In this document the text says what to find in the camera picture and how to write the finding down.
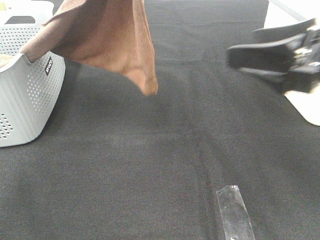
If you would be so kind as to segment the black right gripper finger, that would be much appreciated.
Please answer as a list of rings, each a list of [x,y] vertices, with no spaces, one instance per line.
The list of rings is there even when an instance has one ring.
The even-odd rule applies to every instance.
[[[279,80],[280,89],[305,89],[292,74],[298,66],[295,51],[302,48],[306,38],[307,34],[300,33],[279,41],[235,45],[227,49],[226,61],[229,67],[238,71]]]
[[[315,24],[316,19],[311,18],[292,25],[256,29],[252,32],[253,40],[257,44],[280,41],[304,34]]]

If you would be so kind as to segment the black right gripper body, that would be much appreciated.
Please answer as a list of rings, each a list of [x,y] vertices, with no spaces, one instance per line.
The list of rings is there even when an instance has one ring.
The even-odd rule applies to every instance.
[[[289,69],[285,90],[315,93],[320,86],[320,20],[306,29],[300,48],[294,51],[293,66]]]

